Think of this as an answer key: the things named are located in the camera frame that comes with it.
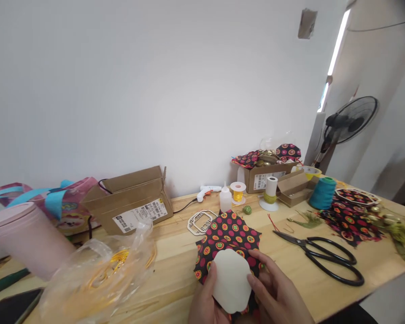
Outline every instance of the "green yarn ball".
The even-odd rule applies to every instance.
[[[250,206],[245,206],[245,207],[243,207],[242,211],[243,211],[246,215],[252,214],[252,208],[251,208]]]

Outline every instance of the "scissors blade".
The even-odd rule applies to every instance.
[[[281,238],[283,238],[284,240],[287,240],[290,243],[294,243],[300,246],[305,246],[306,242],[305,240],[299,240],[291,235],[285,234],[283,232],[278,232],[278,231],[273,231],[273,233],[277,234],[278,236],[280,236]]]

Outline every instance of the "pink tumbler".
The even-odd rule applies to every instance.
[[[0,211],[0,247],[44,281],[75,251],[32,202]]]

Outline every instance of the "wooden table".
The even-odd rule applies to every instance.
[[[180,210],[195,195],[173,199],[173,209]],[[260,250],[273,258],[282,271],[294,282],[316,322],[322,321],[346,306],[364,298],[378,287],[405,272],[405,262],[396,254],[392,240],[384,238],[380,242],[362,242],[357,249],[344,240],[333,236],[333,231],[322,224],[315,229],[305,229],[295,223],[286,221],[287,217],[303,221],[295,211],[311,209],[306,202],[294,208],[279,204],[279,210],[272,212],[271,218],[281,231],[294,230],[294,236],[306,238],[322,236],[330,238],[350,250],[357,259],[357,269],[363,274],[365,284],[362,287],[346,286],[322,272],[304,254],[302,249],[290,244],[272,233],[273,226],[267,217],[267,211],[260,208],[256,194],[246,196],[247,204],[252,207],[252,214],[245,215],[240,207],[233,208],[246,221],[247,225],[262,232]],[[384,200],[385,207],[405,215],[405,207]],[[197,285],[193,270],[197,257],[195,242],[202,236],[193,236],[187,229],[188,219],[196,212],[209,209],[219,211],[218,194],[207,196],[202,203],[192,203],[184,211],[172,218],[155,225],[153,233],[157,244],[155,272],[141,289],[122,305],[110,323],[184,323],[194,290]],[[102,228],[94,230],[94,237],[106,235]],[[349,271],[329,262],[324,264],[338,274],[353,279]],[[9,261],[0,269],[0,278],[23,268],[15,260]],[[8,289],[0,292],[0,300],[19,292],[45,286],[37,277],[30,275]],[[38,307],[30,314],[24,324],[39,324]]]

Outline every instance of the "scissors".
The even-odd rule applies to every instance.
[[[353,265],[357,263],[356,258],[351,254],[351,252],[349,252],[343,246],[341,246],[327,238],[325,239],[325,238],[317,237],[317,236],[300,240],[291,235],[288,235],[288,234],[285,234],[285,233],[282,233],[279,231],[273,231],[273,233],[276,233],[278,236],[280,236],[284,240],[287,240],[288,242],[291,242],[291,243],[294,243],[294,244],[300,246],[305,251],[306,256],[313,263],[315,263],[322,271],[324,271],[326,274],[328,274],[330,277],[336,279],[337,281],[340,281],[341,283],[347,284],[349,286],[355,286],[355,287],[362,286],[365,283],[365,281],[364,281],[365,279],[363,278],[363,275],[356,268],[353,267]],[[328,244],[331,244],[331,245],[337,247],[339,250],[344,252],[348,256],[349,259],[344,259],[343,257],[341,257],[337,254],[334,254],[333,252],[330,252],[329,250],[314,243],[314,241],[326,242]],[[320,250],[321,252],[324,252],[326,255],[309,250],[306,247],[307,244],[313,246],[314,248]],[[349,269],[350,271],[354,272],[354,274],[357,276],[357,280],[354,281],[354,280],[348,280],[348,279],[339,277],[337,274],[334,274],[333,272],[328,270],[326,267],[324,267],[314,257],[318,257],[318,258],[339,264],[339,265]]]

